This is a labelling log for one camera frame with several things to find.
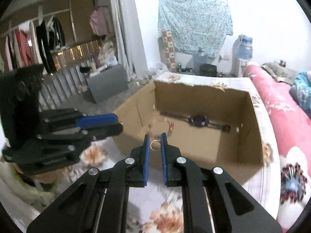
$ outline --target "blue gripper pad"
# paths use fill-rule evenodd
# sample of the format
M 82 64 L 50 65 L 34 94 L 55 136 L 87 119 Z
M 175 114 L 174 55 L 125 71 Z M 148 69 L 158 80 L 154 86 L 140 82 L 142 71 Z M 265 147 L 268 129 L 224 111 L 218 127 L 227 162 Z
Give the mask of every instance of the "blue gripper pad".
M 83 117 L 76 122 L 77 127 L 82 129 L 89 129 L 99 126 L 105 126 L 118 122 L 118 117 L 115 114 L 98 115 L 91 117 Z
M 150 137 L 146 136 L 144 140 L 143 150 L 145 151 L 145 161 L 143 165 L 144 185 L 147 186 L 149 174 L 149 155 L 150 155 Z
M 164 147 L 163 135 L 161 135 L 161 158 L 162 158 L 163 181 L 164 181 L 164 185 L 167 185 L 167 162 L 166 162 L 166 155 L 165 155 L 165 147 Z

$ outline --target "blue flower center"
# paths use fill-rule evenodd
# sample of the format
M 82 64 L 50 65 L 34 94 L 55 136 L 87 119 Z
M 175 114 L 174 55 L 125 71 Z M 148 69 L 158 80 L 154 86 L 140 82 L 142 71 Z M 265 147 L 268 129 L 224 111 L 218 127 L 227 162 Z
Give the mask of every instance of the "blue flower center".
M 285 189 L 292 191 L 292 192 L 297 192 L 299 188 L 299 181 L 294 179 L 294 178 L 290 178 L 289 180 L 286 181 L 286 185 L 285 185 Z

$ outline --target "water bottle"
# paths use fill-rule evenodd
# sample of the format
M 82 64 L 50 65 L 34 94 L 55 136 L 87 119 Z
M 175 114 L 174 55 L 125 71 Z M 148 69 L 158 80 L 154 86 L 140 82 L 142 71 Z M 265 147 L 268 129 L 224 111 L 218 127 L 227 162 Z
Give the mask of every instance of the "water bottle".
M 236 50 L 236 58 L 250 61 L 252 59 L 252 38 L 239 35 L 240 44 Z
M 202 47 L 199 47 L 199 51 L 193 54 L 193 73 L 199 75 L 200 66 L 207 63 L 207 54 Z

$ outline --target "bracelet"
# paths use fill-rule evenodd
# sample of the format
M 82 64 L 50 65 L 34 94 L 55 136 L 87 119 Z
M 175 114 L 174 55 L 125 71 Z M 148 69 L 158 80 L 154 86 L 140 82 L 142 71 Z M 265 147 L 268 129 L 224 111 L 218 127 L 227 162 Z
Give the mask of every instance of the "bracelet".
M 148 125 L 148 128 L 147 128 L 147 134 L 152 137 L 152 138 L 155 138 L 156 140 L 160 140 L 161 139 L 161 134 L 153 134 L 150 130 L 153 126 L 154 123 L 156 122 L 166 122 L 169 124 L 169 130 L 166 132 L 166 136 L 167 137 L 170 137 L 170 135 L 172 134 L 173 132 L 173 129 L 174 129 L 174 123 L 166 118 L 166 117 L 157 117 L 155 119 L 153 119 L 152 123 Z

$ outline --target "gray box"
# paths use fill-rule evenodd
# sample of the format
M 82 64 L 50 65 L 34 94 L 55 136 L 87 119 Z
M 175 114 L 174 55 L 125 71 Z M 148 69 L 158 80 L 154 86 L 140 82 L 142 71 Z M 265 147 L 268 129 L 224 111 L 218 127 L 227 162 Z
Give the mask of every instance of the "gray box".
M 86 79 L 96 103 L 128 90 L 128 80 L 123 65 L 115 65 Z

